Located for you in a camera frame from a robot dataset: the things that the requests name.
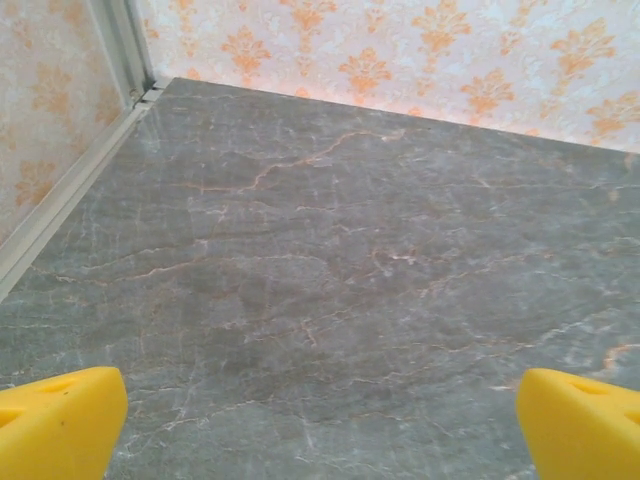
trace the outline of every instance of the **yellow object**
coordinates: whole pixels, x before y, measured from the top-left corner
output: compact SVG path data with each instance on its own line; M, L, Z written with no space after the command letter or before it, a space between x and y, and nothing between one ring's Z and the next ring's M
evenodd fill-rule
M516 409L541 480L640 479L639 392L533 369Z
M127 414L117 368L0 392L0 478L101 480Z

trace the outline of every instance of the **wall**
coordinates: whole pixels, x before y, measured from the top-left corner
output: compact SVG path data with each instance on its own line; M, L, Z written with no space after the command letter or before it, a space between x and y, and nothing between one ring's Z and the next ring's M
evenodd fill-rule
M2 243L123 105L84 0L0 1L0 45Z
M640 151L640 2L137 0L156 74Z

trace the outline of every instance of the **yellow foam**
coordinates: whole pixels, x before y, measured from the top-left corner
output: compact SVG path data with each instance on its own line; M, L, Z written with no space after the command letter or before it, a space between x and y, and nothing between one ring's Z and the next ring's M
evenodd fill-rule
M101 480L127 414L116 368L96 367L0 392L0 477Z
M541 480L640 479L639 392L532 369L516 410Z

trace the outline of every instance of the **gray marble floor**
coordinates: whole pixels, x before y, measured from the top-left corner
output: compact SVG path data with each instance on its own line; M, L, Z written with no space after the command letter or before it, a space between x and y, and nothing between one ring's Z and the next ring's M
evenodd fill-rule
M534 478L518 379L640 388L640 161L174 81L0 305L126 376L111 480Z

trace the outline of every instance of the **baseboard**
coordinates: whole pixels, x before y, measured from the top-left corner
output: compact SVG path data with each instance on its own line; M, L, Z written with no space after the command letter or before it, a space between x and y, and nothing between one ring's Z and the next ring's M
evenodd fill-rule
M73 164L0 247L0 302L109 163L147 109L128 108Z

